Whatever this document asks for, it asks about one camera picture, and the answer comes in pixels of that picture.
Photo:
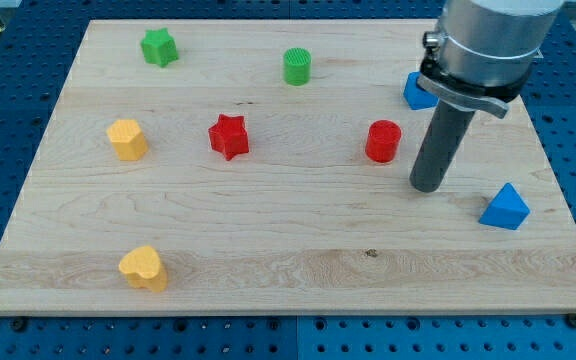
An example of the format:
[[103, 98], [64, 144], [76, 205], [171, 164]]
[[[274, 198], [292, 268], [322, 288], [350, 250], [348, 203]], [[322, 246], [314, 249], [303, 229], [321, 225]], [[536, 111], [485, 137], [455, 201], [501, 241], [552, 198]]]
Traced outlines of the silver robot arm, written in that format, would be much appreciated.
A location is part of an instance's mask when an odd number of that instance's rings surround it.
[[423, 46], [463, 82], [498, 87], [519, 80], [543, 43], [562, 0], [447, 0]]

